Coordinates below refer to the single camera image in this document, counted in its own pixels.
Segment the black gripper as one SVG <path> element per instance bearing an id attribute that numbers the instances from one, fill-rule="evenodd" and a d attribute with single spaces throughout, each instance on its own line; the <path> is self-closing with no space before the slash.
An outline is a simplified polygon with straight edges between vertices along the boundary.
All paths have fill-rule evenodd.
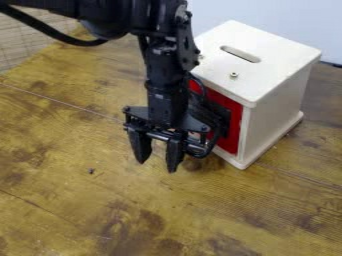
<path id="1" fill-rule="evenodd" d="M 124 130 L 133 155 L 136 161 L 142 164 L 152 153 L 152 140 L 165 142 L 166 170 L 173 173 L 182 161 L 184 153 L 208 154 L 211 152 L 212 142 L 205 138 L 211 127 L 192 116 L 191 111 L 185 111 L 174 122 L 152 120 L 148 111 L 149 109 L 142 106 L 126 106 L 122 109 Z"/>

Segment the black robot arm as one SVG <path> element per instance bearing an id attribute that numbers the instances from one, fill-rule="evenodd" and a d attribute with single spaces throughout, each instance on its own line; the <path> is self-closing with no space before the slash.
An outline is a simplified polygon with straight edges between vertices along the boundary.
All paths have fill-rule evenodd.
<path id="1" fill-rule="evenodd" d="M 73 38 L 20 9 L 46 10 L 77 20 L 92 40 Z M 128 34 L 137 37 L 145 64 L 148 105 L 128 106 L 124 129 L 136 160 L 150 156 L 154 139 L 166 143 L 165 163 L 174 172 L 187 154 L 203 158 L 212 146 L 188 134 L 205 135 L 211 127 L 189 112 L 188 80 L 199 65 L 187 0 L 0 0 L 0 13 L 53 39 L 74 46 L 93 47 Z"/>

